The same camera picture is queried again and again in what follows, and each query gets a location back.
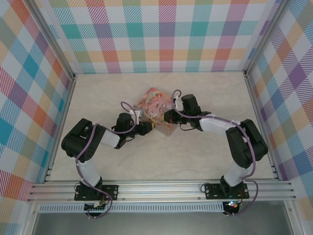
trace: marble surface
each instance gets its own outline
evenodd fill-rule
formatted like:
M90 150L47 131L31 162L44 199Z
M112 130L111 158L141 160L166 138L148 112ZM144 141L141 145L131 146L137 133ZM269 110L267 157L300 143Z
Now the marble surface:
M183 95L194 94L203 111L230 120L249 118L256 123L241 72L84 74L78 76L62 139L81 118L114 126L123 112L119 103L136 104L151 87L168 94L181 89ZM99 174L107 180L219 179L232 163L223 137L179 128L171 137L153 130L119 150L100 144L93 158ZM253 178L272 177L265 156ZM50 179L79 179L74 160L60 146Z

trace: enclosure wall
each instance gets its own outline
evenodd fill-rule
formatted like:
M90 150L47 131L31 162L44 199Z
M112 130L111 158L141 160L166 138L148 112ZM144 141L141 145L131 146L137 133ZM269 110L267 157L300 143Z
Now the enclosure wall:
M27 218L69 84L22 0L0 0L0 235L17 234Z
M78 73L241 71L280 0L36 0Z
M279 170L313 229L313 1L294 0L249 77Z

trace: metal rail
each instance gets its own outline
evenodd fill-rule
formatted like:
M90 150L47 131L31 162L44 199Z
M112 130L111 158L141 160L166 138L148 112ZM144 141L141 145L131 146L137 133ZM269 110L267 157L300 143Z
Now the metal rail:
M259 186L257 201L289 201L296 196L289 181L255 180ZM219 180L165 180L165 181L107 181L105 185L119 185L118 200L114 203L154 202L221 202L224 199L206 200L200 191L205 183L219 183ZM77 181L46 181L35 184L28 198L29 203L78 203L74 201L74 186ZM247 182L251 201L256 186Z

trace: beige marble floor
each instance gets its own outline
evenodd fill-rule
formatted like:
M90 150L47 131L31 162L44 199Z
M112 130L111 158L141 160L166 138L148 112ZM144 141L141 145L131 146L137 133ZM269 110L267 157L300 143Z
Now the beige marble floor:
M183 95L194 94L204 111L256 122L241 72L86 74L78 76L62 138L81 118L106 127L115 125L123 112L120 101L136 104L150 87L168 94L179 88ZM119 150L101 144L94 160L107 180L219 179L232 163L226 139L179 128L171 137L157 130L137 136ZM257 164L253 178L272 178L267 156ZM74 160L60 146L50 179L79 179Z

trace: vent grille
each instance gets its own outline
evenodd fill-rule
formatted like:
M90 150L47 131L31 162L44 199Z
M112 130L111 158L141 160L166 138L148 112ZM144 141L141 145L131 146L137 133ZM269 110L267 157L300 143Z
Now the vent grille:
M222 202L202 203L116 203L110 212L223 212ZM84 204L41 204L39 213L81 213Z

